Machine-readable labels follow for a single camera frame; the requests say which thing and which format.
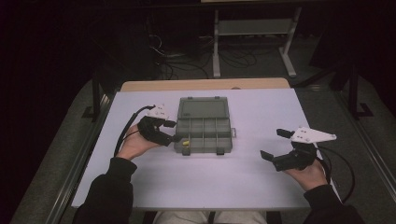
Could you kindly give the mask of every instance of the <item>gray plastic organizer box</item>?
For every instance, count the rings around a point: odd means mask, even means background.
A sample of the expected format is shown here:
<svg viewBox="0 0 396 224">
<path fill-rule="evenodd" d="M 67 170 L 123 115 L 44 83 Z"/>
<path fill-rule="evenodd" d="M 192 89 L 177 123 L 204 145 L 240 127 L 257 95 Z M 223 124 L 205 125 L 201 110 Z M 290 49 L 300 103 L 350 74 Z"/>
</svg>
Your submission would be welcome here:
<svg viewBox="0 0 396 224">
<path fill-rule="evenodd" d="M 175 143 L 177 153 L 224 153 L 233 148 L 227 97 L 180 98 Z"/>
</svg>

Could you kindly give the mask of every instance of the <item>white plastic bracket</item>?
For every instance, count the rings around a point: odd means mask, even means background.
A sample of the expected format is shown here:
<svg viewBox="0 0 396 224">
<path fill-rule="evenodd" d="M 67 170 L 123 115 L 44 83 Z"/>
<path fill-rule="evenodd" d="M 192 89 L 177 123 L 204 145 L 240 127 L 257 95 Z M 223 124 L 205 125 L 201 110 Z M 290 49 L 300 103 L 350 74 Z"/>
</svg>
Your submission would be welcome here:
<svg viewBox="0 0 396 224">
<path fill-rule="evenodd" d="M 300 127 L 299 129 L 297 129 L 294 132 L 293 136 L 290 138 L 292 142 L 307 143 L 307 144 L 332 141 L 335 139 L 337 139 L 337 136 L 335 134 L 323 133 L 305 127 Z"/>
<path fill-rule="evenodd" d="M 155 119 L 169 119 L 168 113 L 165 110 L 165 105 L 156 105 L 146 114 L 147 117 Z"/>
</svg>

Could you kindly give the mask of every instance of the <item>white desk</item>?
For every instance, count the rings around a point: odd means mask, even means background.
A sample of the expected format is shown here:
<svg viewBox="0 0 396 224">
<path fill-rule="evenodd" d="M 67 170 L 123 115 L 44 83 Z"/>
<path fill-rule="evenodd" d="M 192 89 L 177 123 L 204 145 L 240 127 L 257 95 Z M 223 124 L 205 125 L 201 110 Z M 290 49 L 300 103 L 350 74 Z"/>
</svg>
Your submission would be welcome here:
<svg viewBox="0 0 396 224">
<path fill-rule="evenodd" d="M 290 152 L 290 141 L 277 136 L 276 129 L 308 126 L 292 89 L 118 92 L 72 206 L 80 206 L 91 182 L 106 172 L 120 132 L 135 111 L 165 103 L 170 119 L 176 120 L 179 98 L 185 96 L 228 98 L 231 125 L 237 132 L 233 150 L 224 156 L 185 157 L 176 154 L 171 144 L 134 159 L 138 167 L 131 181 L 135 208 L 283 210 L 308 206 L 298 184 L 260 156 L 261 149 L 276 156 Z"/>
</svg>

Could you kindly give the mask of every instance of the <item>person's left hand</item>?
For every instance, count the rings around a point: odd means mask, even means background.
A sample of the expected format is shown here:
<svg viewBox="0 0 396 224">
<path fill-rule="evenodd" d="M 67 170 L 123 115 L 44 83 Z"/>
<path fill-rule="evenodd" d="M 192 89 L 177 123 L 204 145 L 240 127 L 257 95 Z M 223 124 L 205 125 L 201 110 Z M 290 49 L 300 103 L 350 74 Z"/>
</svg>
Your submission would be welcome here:
<svg viewBox="0 0 396 224">
<path fill-rule="evenodd" d="M 127 136 L 116 157 L 124 158 L 128 161 L 143 155 L 147 150 L 158 147 L 159 145 L 146 140 L 138 131 L 137 125 L 128 129 Z"/>
</svg>

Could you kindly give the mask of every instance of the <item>forearm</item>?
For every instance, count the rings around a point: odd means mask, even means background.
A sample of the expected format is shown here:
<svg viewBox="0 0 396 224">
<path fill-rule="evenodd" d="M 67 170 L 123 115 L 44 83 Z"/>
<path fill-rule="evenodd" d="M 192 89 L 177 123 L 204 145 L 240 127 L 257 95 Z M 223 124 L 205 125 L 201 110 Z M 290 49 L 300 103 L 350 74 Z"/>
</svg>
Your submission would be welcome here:
<svg viewBox="0 0 396 224">
<path fill-rule="evenodd" d="M 353 206 L 341 204 L 331 185 L 311 189 L 304 196 L 312 208 L 304 224 L 364 223 Z"/>
<path fill-rule="evenodd" d="M 130 161 L 111 159 L 107 173 L 93 180 L 74 223 L 128 223 L 134 201 L 130 181 L 135 170 Z"/>
</svg>

